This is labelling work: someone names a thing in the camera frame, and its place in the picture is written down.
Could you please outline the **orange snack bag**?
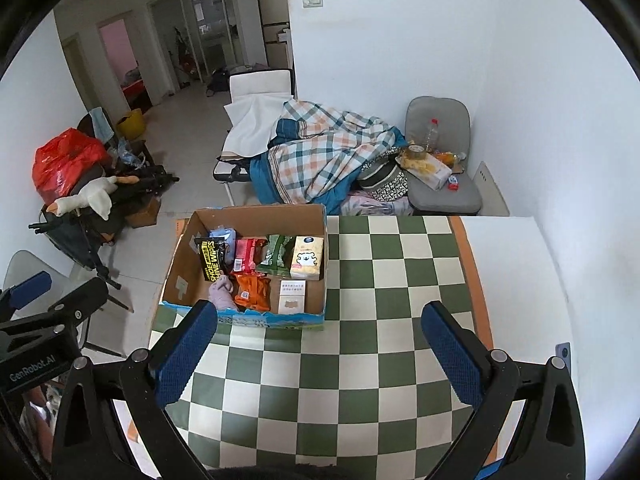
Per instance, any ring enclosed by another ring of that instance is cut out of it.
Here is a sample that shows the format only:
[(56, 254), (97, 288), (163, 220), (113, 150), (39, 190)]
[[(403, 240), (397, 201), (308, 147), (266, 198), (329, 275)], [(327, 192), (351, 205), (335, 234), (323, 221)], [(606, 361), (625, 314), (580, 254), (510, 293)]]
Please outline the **orange snack bag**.
[(235, 273), (234, 303), (239, 309), (268, 312), (270, 310), (270, 279), (259, 274)]

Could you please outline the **black yellow snack bag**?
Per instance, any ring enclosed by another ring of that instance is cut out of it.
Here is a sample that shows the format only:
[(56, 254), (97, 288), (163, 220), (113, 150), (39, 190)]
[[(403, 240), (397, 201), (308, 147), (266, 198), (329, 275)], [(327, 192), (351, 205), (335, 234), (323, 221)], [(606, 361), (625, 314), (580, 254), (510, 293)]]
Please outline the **black yellow snack bag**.
[(195, 244), (206, 281), (215, 283), (228, 274), (227, 243), (222, 237), (197, 237)]

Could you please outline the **light blue wipes pack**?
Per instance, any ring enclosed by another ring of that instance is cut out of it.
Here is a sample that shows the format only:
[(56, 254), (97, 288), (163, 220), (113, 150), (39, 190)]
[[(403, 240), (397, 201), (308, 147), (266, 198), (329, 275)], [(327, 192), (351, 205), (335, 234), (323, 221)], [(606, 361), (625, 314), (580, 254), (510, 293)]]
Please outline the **light blue wipes pack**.
[(209, 231), (209, 238), (214, 242), (220, 261), (225, 266), (232, 266), (235, 257), (235, 229), (220, 226)]

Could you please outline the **cardboard box blue exterior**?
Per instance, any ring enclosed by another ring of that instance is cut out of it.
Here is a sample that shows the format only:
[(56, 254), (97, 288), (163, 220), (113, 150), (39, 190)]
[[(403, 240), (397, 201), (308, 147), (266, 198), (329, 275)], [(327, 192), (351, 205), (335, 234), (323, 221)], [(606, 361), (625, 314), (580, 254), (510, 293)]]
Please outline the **cardboard box blue exterior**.
[(186, 312), (207, 300), (221, 323), (317, 327), (327, 262), (321, 205), (198, 209), (178, 235), (160, 304)]

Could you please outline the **red plastic bag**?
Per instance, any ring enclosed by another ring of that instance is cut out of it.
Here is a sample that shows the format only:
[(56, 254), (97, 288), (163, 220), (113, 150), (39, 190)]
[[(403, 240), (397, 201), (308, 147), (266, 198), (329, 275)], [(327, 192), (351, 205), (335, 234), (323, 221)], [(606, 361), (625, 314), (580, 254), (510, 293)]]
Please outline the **red plastic bag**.
[(32, 182), (43, 203), (70, 194), (79, 179), (93, 166), (106, 166), (111, 156), (104, 145), (75, 128), (68, 128), (36, 149)]

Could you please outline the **white tissue packet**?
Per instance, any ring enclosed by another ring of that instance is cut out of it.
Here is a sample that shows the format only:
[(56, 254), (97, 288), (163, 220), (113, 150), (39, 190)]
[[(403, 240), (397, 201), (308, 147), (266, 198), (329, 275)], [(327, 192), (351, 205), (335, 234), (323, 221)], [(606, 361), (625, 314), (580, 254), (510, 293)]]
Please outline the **white tissue packet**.
[(306, 282), (299, 280), (280, 281), (278, 313), (294, 315), (305, 312)]

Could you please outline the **pink plush toy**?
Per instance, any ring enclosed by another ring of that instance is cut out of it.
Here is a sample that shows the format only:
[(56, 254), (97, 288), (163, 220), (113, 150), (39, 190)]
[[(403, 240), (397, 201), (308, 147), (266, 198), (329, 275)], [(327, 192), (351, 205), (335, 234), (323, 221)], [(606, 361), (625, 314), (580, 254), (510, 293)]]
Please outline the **pink plush toy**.
[(238, 310), (233, 298), (233, 284), (226, 274), (220, 274), (216, 281), (209, 285), (207, 299), (218, 311)]

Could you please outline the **green white checkered tablecloth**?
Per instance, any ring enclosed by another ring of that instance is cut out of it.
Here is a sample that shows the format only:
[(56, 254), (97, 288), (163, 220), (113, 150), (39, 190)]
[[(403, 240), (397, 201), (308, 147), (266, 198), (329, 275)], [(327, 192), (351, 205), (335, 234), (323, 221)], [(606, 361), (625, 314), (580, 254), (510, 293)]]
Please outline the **green white checkered tablecloth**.
[(422, 334), (432, 300), (473, 327), (447, 218), (331, 218), (323, 324), (220, 326), (168, 415), (209, 467), (338, 465), (359, 479), (422, 479), (471, 413)]

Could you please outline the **white folding chair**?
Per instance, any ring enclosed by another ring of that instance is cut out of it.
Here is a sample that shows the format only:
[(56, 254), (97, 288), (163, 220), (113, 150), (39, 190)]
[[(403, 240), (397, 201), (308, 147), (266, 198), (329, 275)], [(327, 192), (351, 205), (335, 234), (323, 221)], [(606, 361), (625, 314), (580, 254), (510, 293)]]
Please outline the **white folding chair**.
[(231, 206), (232, 183), (250, 183), (250, 161), (268, 151), (276, 136), (283, 105), (294, 96), (290, 70), (258, 70), (232, 75), (231, 102), (224, 107), (230, 122), (213, 178), (224, 186)]

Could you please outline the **green snack bag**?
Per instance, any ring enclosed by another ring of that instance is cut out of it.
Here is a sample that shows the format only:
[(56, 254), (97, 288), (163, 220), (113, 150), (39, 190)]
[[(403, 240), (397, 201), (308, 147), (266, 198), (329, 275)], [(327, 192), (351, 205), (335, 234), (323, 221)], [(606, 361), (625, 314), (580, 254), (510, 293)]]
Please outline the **green snack bag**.
[(294, 237), (282, 234), (269, 234), (262, 261), (256, 264), (256, 271), (262, 274), (288, 278), (290, 276), (291, 252)]

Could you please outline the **blue phone on table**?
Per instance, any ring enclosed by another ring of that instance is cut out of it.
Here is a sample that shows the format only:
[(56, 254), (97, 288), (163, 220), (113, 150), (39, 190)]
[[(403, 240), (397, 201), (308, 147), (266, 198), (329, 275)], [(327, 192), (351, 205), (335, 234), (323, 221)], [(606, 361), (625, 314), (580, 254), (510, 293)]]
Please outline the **blue phone on table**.
[(570, 372), (572, 366), (572, 352), (570, 352), (570, 343), (561, 342), (555, 346), (555, 356), (564, 363), (564, 367)]

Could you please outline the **red snack bag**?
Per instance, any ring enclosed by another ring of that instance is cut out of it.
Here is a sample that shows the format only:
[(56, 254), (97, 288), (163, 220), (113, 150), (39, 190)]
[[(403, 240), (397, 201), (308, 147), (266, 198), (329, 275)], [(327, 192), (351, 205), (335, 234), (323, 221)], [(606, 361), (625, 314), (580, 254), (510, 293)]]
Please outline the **red snack bag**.
[(254, 274), (262, 248), (267, 243), (265, 237), (241, 237), (235, 243), (235, 257), (232, 266), (234, 274)]

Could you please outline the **yellow tissue pack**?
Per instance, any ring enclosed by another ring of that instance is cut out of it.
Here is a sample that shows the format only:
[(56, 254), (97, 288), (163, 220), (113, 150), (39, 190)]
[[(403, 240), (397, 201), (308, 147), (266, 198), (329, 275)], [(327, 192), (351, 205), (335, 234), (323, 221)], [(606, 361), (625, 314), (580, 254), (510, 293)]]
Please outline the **yellow tissue pack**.
[(294, 280), (319, 281), (323, 262), (324, 239), (302, 235), (295, 239), (290, 266)]

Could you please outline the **clear plastic bottle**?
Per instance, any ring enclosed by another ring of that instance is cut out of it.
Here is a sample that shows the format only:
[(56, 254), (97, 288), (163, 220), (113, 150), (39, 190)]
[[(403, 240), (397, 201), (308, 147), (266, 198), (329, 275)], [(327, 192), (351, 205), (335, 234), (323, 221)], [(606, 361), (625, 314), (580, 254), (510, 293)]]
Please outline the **clear plastic bottle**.
[(434, 153), (437, 150), (439, 141), (439, 121), (436, 118), (432, 118), (428, 123), (426, 130), (425, 147), (429, 153)]

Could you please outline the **zebra pattern cushion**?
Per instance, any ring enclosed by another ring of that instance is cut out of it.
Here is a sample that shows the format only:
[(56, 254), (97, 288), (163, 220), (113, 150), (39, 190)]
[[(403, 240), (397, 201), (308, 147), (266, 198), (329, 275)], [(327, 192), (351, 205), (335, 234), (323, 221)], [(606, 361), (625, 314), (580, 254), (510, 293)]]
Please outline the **zebra pattern cushion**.
[(380, 202), (400, 200), (408, 193), (407, 177), (390, 156), (363, 165), (357, 182), (363, 192)]

